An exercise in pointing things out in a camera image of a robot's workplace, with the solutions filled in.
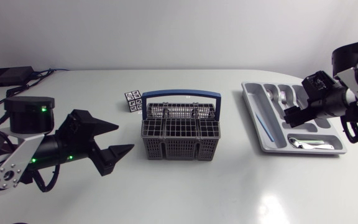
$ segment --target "white wall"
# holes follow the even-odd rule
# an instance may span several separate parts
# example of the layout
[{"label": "white wall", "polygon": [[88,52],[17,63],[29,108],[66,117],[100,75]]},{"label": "white wall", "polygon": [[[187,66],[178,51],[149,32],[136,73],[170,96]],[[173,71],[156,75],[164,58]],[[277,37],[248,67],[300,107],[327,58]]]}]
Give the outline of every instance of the white wall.
[{"label": "white wall", "polygon": [[331,74],[358,0],[0,0],[0,67]]}]

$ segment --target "black power adapter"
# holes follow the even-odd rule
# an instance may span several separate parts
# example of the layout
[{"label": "black power adapter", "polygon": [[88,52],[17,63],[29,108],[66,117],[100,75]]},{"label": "black power adapter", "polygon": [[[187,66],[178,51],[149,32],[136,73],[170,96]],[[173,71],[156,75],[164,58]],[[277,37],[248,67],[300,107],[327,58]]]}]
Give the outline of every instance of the black power adapter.
[{"label": "black power adapter", "polygon": [[0,86],[25,85],[33,72],[31,66],[0,68]]}]

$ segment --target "blue basket handle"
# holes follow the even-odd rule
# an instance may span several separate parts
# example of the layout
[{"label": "blue basket handle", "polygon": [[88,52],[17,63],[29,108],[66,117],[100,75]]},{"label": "blue basket handle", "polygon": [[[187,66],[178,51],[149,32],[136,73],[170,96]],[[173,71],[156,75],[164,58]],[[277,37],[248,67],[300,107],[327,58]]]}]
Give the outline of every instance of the blue basket handle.
[{"label": "blue basket handle", "polygon": [[142,114],[143,120],[147,118],[147,99],[159,96],[174,96],[174,95],[185,95],[185,96],[202,96],[208,98],[216,99],[216,111],[215,111],[215,120],[219,121],[219,116],[221,114],[221,94],[211,91],[203,90],[159,90],[159,91],[149,91],[142,94]]}]

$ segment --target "blue pen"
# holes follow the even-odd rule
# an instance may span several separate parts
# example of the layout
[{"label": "blue pen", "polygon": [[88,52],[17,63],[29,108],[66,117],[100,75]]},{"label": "blue pen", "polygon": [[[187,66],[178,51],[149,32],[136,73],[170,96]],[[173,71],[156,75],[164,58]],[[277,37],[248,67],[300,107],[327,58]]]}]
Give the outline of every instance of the blue pen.
[{"label": "blue pen", "polygon": [[268,138],[270,138],[270,140],[271,140],[272,142],[274,142],[274,138],[273,138],[272,134],[270,133],[269,129],[267,129],[266,124],[262,121],[262,119],[258,116],[257,113],[255,113],[255,115],[256,115],[256,117],[258,118],[258,120],[259,120],[260,124],[262,125],[262,127],[264,127],[265,132],[266,132],[266,134],[268,135]]}]

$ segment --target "tray compartment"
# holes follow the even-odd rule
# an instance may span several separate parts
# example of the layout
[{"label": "tray compartment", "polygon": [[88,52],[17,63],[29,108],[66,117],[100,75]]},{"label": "tray compartment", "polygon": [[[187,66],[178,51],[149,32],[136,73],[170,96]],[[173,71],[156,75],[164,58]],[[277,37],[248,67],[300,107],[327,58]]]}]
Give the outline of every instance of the tray compartment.
[{"label": "tray compartment", "polygon": [[290,124],[287,124],[286,122],[283,122],[281,125],[283,126],[284,129],[290,129],[290,130],[306,131],[309,133],[316,133],[318,131],[317,127],[312,123],[301,124],[294,128],[291,128]]},{"label": "tray compartment", "polygon": [[284,120],[284,111],[283,109],[281,108],[280,106],[280,103],[278,102],[280,100],[280,97],[278,95],[278,88],[277,86],[273,85],[273,84],[264,84],[264,88],[265,90],[269,90],[272,92],[272,95],[273,95],[273,100],[271,100],[272,104],[273,104],[273,107],[276,109],[277,113],[280,115],[280,118],[282,120]]},{"label": "tray compartment", "polygon": [[142,136],[149,159],[162,159],[163,120],[150,118],[142,121]]},{"label": "tray compartment", "polygon": [[[263,130],[260,135],[262,141],[269,148],[282,148],[287,146],[287,141],[281,131],[280,124],[277,121],[276,115],[273,108],[270,105],[270,99],[267,96],[262,85],[256,83],[246,84],[247,97],[249,104],[253,105],[254,113],[258,114],[259,117],[265,122],[268,130],[274,138],[274,142],[269,139],[267,133]],[[262,125],[256,118],[256,114],[253,114],[255,125],[258,129],[263,129]]]},{"label": "tray compartment", "polygon": [[295,97],[294,97],[294,92],[292,91],[291,86],[289,86],[289,85],[278,85],[278,89],[280,91],[285,92],[285,98],[287,99],[286,105],[284,105],[282,103],[281,98],[278,99],[281,107],[283,108],[283,110],[294,106],[293,102],[294,102]]},{"label": "tray compartment", "polygon": [[288,134],[287,139],[296,138],[299,140],[323,140],[326,144],[334,146],[333,150],[343,149],[343,145],[338,137],[334,135],[325,135],[325,134]]}]

